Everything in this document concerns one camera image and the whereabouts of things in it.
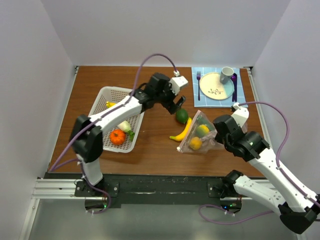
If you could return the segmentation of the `green fake vegetable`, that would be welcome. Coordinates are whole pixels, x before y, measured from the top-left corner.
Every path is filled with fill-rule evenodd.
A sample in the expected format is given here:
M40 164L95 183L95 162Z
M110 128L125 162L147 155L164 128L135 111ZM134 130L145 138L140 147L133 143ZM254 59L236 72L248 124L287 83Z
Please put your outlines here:
M175 119L180 124L186 124L189 119L189 114L184 108L180 108L175 113Z

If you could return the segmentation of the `clear zip top bag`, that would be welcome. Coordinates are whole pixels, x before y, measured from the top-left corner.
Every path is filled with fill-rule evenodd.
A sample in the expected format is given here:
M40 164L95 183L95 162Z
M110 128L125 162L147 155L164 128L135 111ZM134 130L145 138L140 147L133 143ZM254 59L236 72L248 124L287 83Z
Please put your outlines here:
M184 154L206 154L213 150L222 150L224 145L215 140L218 132L213 123L200 110L194 115L186 136L176 148Z

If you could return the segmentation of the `yellow fake fruit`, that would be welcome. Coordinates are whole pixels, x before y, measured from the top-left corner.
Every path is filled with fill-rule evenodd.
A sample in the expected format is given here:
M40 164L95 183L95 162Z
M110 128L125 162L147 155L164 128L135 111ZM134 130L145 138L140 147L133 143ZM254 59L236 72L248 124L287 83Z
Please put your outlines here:
M189 117L186 122L184 130L176 136L170 136L169 139L176 141L176 142L181 142L185 138L185 136L187 135L187 133L191 127L191 124L192 124L192 119Z

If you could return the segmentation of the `yellow orange fake pear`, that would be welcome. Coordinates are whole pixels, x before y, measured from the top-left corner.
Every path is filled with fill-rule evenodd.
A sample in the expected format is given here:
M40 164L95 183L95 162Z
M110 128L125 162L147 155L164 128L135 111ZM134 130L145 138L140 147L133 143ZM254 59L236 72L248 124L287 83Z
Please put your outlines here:
M202 147L202 141L199 137L195 136L193 137L190 141L189 141L189 147L194 150L197 151Z

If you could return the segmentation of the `white fake radish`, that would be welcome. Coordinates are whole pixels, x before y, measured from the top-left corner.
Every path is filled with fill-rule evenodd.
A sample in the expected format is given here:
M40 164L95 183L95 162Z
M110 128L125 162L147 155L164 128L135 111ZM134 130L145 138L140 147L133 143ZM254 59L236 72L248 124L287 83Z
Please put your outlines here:
M131 125L128 121L124 120L120 124L117 125L117 127L129 135L129 140L132 142L135 137L135 133L133 132Z

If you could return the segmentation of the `white perforated plastic basket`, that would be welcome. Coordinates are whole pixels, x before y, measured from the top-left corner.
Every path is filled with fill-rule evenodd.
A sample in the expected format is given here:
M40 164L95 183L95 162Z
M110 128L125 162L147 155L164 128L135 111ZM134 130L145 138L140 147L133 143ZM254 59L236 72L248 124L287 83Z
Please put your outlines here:
M96 123L101 127L103 139L103 150L115 153L129 153L133 150L138 138L144 113L142 105L139 101L132 97L130 98L131 89L105 86L100 89L89 112L91 121L101 118ZM113 102L116 105L106 108L106 102ZM117 129L118 124L123 121L128 121L131 129L135 133L134 139L131 142L129 135L126 134L125 142L122 145L114 145L110 141L110 133Z

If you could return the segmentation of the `yellow fake banana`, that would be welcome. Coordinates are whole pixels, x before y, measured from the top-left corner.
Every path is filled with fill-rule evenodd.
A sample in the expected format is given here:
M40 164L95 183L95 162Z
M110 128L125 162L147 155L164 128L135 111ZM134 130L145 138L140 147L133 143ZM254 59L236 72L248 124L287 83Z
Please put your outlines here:
M107 109L113 107L114 105L116 105L116 103L115 102L110 102L110 101L107 101L106 104L105 104Z

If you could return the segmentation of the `orange fake fruit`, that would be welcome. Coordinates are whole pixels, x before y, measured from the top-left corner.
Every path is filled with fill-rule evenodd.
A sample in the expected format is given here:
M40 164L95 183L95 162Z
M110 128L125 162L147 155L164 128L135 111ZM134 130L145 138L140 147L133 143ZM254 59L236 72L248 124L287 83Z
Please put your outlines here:
M121 129L115 129L110 133L109 139L113 145L122 145L126 140L126 133Z

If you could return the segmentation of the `dark green fake cucumber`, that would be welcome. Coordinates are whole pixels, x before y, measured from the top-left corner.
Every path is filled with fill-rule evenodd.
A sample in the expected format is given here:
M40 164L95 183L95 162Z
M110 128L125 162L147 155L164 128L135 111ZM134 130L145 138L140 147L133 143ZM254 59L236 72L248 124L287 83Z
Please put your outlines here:
M210 122L206 117L201 117L198 121L200 125L205 125L210 132L216 129L213 123Z

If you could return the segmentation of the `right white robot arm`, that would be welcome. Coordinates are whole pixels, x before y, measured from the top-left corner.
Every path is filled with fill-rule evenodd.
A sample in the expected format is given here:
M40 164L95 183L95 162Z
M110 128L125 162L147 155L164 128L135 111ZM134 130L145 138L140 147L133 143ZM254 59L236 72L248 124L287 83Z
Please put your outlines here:
M213 125L217 130L216 140L235 157L256 168L275 188L264 187L232 170L222 179L222 195L252 198L276 213L289 230L299 235L304 233L317 220L320 196L277 160L274 150L259 133L244 133L236 115L217 117Z

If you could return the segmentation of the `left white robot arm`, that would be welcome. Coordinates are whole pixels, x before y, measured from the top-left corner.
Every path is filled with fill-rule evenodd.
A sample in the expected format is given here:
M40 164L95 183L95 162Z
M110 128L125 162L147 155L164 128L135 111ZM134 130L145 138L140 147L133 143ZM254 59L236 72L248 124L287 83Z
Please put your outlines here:
M147 83L131 91L116 105L91 116L81 115L74 124L70 144L82 163L87 179L86 191L99 196L104 190L99 158L103 153L103 138L118 124L139 115L155 104L161 104L170 114L175 114L186 98L182 96L174 102L180 91L188 85L183 76L169 78L162 73L154 73Z

